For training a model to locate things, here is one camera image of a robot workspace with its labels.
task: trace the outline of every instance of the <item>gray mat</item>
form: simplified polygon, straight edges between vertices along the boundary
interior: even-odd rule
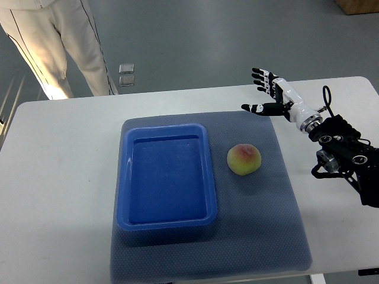
[[[204,228],[133,233],[121,230],[114,219],[113,282],[159,283],[307,270],[312,259],[303,222],[268,117],[238,111],[128,120],[121,130],[120,153],[129,129],[192,122],[208,132],[216,219]],[[227,152],[239,143],[255,145],[262,155],[261,168],[244,177],[230,171],[226,163]]]

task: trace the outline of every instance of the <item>robotic arm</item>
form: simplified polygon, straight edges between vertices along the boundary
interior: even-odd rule
[[[371,146],[368,140],[361,139],[361,133],[340,115],[333,114],[329,88],[323,88],[326,106],[313,110],[283,78],[256,68],[253,68],[252,76],[258,90],[267,93],[275,102],[245,104],[242,108],[257,115],[283,115],[289,122],[294,122],[301,132],[309,135],[311,141],[318,141],[322,147],[316,153],[317,165],[311,170],[312,175],[318,179],[345,178],[359,193],[363,205],[379,208],[379,149]],[[323,121],[320,112],[326,109],[331,117]],[[326,172],[320,173],[321,167]]]

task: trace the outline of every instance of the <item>person's leg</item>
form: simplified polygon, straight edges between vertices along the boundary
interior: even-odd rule
[[[83,73],[94,96],[117,94],[105,65],[88,3],[85,0],[58,0],[51,8],[63,45]]]
[[[67,60],[49,7],[39,10],[0,8],[0,23],[35,74],[49,99],[73,98],[66,79]]]

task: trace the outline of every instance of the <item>blue container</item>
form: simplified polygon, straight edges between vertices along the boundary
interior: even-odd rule
[[[207,225],[217,215],[207,130],[134,128],[124,135],[116,220],[125,231]]]

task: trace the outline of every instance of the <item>cardboard box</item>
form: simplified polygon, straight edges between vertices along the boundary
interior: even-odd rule
[[[335,0],[346,15],[379,12],[379,0]]]

